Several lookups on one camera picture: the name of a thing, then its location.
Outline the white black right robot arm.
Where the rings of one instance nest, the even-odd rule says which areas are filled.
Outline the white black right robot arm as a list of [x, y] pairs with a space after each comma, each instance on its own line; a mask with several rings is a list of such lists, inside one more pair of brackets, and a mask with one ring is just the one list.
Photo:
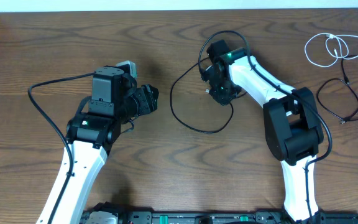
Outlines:
[[224, 40], [206, 42], [211, 66], [199, 69], [209, 94], [229, 105], [241, 91], [261, 106], [265, 140], [281, 163], [285, 184], [284, 209], [292, 222], [313, 223], [319, 212], [314, 196], [314, 165], [326, 125], [308, 88], [296, 89], [260, 66], [247, 48], [231, 50]]

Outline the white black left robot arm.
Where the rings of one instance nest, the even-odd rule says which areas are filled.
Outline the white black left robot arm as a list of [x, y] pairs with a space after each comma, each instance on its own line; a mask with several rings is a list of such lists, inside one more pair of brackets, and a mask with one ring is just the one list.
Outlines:
[[157, 109], [158, 90], [137, 86], [134, 62], [97, 68], [92, 92], [83, 98], [67, 133], [60, 170], [38, 223], [79, 223], [91, 188], [105, 165], [121, 126]]

